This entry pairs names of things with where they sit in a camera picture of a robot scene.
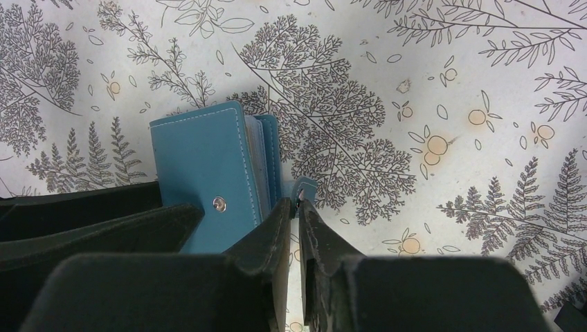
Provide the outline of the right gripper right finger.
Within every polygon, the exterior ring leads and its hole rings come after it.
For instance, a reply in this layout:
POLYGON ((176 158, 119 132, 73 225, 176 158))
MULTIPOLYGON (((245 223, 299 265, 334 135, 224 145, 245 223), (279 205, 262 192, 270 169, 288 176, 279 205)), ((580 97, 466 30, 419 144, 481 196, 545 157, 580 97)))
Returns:
POLYGON ((303 308, 311 331, 547 331, 509 263, 474 257, 368 257, 298 203, 303 308))

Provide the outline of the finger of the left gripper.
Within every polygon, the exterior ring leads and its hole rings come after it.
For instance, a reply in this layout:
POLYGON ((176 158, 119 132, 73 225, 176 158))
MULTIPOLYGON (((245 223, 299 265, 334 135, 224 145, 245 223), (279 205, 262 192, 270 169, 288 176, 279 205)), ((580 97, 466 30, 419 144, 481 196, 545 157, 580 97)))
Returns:
POLYGON ((157 182, 1 199, 1 241, 44 237, 161 206, 157 182))
POLYGON ((1 330, 20 327, 46 278, 61 261, 81 253, 178 252, 203 215, 193 205, 173 205, 1 243, 1 330))

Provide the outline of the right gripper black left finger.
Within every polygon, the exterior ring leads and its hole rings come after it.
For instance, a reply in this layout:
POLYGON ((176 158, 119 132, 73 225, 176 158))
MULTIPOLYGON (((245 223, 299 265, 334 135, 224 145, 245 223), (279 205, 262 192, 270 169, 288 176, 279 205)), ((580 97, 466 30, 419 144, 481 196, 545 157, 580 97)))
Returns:
POLYGON ((292 204, 280 199, 221 254, 74 255, 22 331, 282 331, 292 204))

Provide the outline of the blue leather card holder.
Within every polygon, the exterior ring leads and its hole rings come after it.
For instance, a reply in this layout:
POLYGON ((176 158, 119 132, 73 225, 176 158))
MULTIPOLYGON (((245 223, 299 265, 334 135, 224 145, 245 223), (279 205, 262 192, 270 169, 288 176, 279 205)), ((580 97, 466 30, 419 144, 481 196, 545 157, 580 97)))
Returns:
POLYGON ((313 179, 283 181, 277 118, 247 115, 237 101, 154 120, 150 133, 163 204, 189 203, 204 214, 184 254, 223 252, 281 198, 316 196, 313 179))

